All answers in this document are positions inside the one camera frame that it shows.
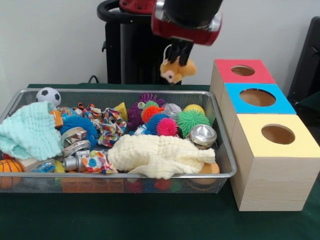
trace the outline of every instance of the yellow box top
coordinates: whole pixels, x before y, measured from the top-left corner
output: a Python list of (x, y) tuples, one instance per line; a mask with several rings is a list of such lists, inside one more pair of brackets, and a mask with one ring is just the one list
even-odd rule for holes
[(255, 157), (320, 158), (319, 145), (297, 115), (237, 114), (237, 117)]

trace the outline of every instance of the soccer ball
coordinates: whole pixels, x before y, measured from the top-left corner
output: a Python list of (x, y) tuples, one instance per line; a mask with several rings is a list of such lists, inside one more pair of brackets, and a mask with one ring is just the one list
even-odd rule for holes
[(49, 101), (53, 103), (55, 107), (58, 107), (61, 103), (60, 93), (51, 87), (45, 87), (38, 91), (36, 99), (38, 102)]

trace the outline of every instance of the metal basket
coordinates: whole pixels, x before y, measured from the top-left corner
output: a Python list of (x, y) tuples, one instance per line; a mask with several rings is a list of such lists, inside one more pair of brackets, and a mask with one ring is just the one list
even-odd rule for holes
[[(0, 117), (0, 123), (24, 105), (34, 103), (40, 89), (28, 88), (16, 93)], [(127, 108), (146, 91), (58, 89), (61, 106), (76, 107), (94, 103), (105, 109), (125, 102)], [(181, 108), (189, 104), (203, 107), (216, 130), (218, 138), (215, 160), (220, 174), (176, 174), (169, 180), (151, 179), (140, 174), (85, 174), (85, 173), (34, 173), (0, 172), (0, 192), (6, 193), (218, 193), (237, 166), (226, 134), (216, 99), (206, 91), (147, 91), (175, 103)]]

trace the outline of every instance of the red box top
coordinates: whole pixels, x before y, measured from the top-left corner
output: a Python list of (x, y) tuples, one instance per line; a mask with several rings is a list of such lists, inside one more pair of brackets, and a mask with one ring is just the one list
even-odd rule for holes
[(275, 84), (274, 78), (258, 59), (216, 59), (224, 83)]

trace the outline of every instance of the circular hole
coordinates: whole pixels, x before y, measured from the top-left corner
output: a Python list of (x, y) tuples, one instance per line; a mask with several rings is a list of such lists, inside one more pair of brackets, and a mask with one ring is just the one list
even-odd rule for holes
[(252, 67), (245, 66), (245, 65), (234, 66), (233, 68), (231, 68), (231, 71), (234, 74), (237, 74), (239, 76), (246, 76), (246, 77), (251, 76), (256, 72)]
[(257, 88), (249, 88), (240, 92), (240, 98), (247, 104), (257, 107), (269, 107), (276, 102), (271, 93)]
[(282, 125), (267, 125), (261, 132), (266, 139), (275, 144), (291, 144), (296, 138), (289, 128)]

